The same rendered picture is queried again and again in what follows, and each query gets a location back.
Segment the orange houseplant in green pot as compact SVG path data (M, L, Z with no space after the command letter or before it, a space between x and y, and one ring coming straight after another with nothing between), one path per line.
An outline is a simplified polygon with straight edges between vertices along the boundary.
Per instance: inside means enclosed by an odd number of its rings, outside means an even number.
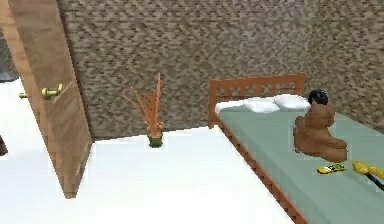
M146 94L140 94L133 86L130 86L136 101L129 99L130 104L136 108L146 126L146 135L151 148L160 148L163 145L164 123L159 120L161 74L157 74L156 89Z

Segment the white pillow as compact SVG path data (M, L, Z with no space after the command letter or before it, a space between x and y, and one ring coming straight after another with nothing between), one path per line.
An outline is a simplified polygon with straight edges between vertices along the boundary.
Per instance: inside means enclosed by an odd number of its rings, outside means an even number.
M306 110L310 103L300 95L281 94L273 98L274 103L286 110Z
M244 106L255 113L273 113L279 110L272 98L250 98L244 101Z

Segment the wooden bed with green cover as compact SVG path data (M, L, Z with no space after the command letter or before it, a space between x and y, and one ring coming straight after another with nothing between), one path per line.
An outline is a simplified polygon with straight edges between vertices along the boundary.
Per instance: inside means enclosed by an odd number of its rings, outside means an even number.
M348 143L345 169L320 174L328 161L294 151L300 111L255 113L242 103L278 92L300 95L302 73L212 79L208 125L217 125L295 224L384 224L384 191L355 171L355 161L384 170L384 135L341 114L330 127Z

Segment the brown teddy bear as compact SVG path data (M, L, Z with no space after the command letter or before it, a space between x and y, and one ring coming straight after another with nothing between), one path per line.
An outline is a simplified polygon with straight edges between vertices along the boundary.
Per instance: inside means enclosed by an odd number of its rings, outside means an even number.
M347 160L347 143L333 137L329 127L334 123L335 112L331 105L313 102L304 116L295 119L293 129L296 153L320 157L330 162Z

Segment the yellow remote control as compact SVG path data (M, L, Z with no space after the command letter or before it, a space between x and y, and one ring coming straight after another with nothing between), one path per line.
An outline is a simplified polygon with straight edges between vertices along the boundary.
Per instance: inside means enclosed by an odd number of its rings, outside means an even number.
M327 166L320 166L317 168L317 172L319 174L330 174L334 172L341 172L344 170L345 170L345 167L339 163L335 163Z

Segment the brown wooden room door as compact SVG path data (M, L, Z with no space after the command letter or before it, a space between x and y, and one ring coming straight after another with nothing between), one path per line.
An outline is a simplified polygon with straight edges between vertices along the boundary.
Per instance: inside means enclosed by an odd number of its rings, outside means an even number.
M0 29L67 199L77 195L92 138L57 0L0 0ZM44 100L33 88L64 89Z

